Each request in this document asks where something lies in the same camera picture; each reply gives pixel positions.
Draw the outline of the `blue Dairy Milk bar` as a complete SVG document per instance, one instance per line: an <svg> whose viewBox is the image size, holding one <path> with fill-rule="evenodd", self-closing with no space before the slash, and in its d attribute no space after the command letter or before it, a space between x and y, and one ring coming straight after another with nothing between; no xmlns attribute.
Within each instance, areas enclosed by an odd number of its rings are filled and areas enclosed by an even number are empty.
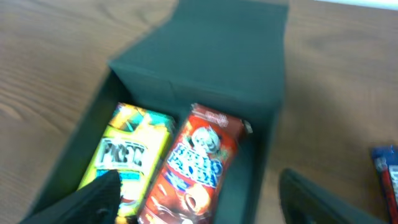
<svg viewBox="0 0 398 224"><path fill-rule="evenodd" d="M397 224L397 146L378 146L371 150L371 159L387 204L390 223Z"/></svg>

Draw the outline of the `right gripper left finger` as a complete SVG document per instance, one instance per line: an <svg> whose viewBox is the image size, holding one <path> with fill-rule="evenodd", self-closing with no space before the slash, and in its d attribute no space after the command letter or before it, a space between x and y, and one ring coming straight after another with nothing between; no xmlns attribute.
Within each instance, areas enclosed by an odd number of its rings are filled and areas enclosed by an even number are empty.
<svg viewBox="0 0 398 224"><path fill-rule="evenodd" d="M110 170L21 224L113 224L121 202L120 193L119 173Z"/></svg>

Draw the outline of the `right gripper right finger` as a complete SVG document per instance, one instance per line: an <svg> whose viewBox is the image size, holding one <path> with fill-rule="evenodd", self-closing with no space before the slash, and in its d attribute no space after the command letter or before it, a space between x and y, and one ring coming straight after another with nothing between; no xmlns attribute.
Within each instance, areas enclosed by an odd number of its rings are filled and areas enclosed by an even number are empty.
<svg viewBox="0 0 398 224"><path fill-rule="evenodd" d="M292 169L284 169L280 173L279 197L286 223L384 223Z"/></svg>

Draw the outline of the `green Pretz snack box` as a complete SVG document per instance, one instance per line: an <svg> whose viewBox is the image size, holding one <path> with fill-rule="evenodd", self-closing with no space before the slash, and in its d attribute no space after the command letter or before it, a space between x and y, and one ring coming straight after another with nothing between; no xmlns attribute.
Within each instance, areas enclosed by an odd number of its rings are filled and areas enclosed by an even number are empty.
<svg viewBox="0 0 398 224"><path fill-rule="evenodd" d="M109 170L121 179L115 223L131 223L172 140L173 117L118 103L79 184L83 188Z"/></svg>

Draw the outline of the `red Hello Panda box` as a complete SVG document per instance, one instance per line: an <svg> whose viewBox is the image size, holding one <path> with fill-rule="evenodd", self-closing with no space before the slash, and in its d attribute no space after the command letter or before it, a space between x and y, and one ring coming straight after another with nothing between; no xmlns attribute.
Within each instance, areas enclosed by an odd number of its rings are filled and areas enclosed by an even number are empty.
<svg viewBox="0 0 398 224"><path fill-rule="evenodd" d="M194 103L137 216L138 223L239 223L250 155L237 105Z"/></svg>

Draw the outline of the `black container box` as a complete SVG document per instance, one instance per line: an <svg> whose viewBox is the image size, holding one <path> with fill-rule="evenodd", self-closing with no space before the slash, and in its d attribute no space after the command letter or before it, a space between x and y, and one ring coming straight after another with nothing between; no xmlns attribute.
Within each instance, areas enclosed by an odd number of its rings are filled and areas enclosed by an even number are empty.
<svg viewBox="0 0 398 224"><path fill-rule="evenodd" d="M181 123L192 103L252 127L223 183L215 223L253 223L267 154L284 98L288 4L180 1L174 14L109 61L110 71L27 216L72 194L116 104L132 103Z"/></svg>

